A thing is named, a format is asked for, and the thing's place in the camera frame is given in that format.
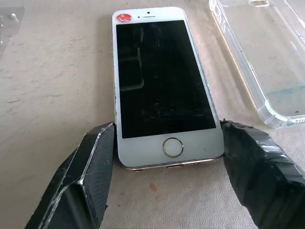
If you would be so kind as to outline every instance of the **transparent plastic case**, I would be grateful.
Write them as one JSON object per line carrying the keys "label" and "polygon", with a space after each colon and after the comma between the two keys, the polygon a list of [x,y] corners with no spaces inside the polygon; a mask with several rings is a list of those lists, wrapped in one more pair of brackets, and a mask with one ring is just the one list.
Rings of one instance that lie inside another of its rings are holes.
{"label": "transparent plastic case", "polygon": [[305,2],[209,0],[261,120],[305,122]]}
{"label": "transparent plastic case", "polygon": [[19,31],[24,0],[0,0],[0,61],[10,38]]}

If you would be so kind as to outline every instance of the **phone screen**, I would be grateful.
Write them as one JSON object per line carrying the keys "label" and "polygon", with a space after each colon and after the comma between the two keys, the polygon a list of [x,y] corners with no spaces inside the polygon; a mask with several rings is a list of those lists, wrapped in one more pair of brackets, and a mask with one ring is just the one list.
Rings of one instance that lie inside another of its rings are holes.
{"label": "phone screen", "polygon": [[184,21],[116,32],[123,138],[216,128]]}

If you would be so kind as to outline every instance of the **beige surface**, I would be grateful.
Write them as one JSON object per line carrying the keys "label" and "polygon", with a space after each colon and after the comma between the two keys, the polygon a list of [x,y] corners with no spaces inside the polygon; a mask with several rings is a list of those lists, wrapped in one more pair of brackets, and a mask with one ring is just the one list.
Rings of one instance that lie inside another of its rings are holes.
{"label": "beige surface", "polygon": [[[94,126],[114,120],[111,15],[185,9],[220,119],[267,131],[303,169],[305,125],[261,123],[207,0],[26,0],[0,61],[0,228],[23,228],[57,167]],[[115,163],[102,228],[255,228],[222,160],[134,173]]]}

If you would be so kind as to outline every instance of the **smartphone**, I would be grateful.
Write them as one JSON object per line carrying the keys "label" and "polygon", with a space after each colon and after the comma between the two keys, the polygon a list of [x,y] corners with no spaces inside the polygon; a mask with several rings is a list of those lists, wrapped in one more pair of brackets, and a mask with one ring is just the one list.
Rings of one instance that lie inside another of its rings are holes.
{"label": "smartphone", "polygon": [[130,169],[219,158],[224,139],[184,10],[112,17],[117,147]]}

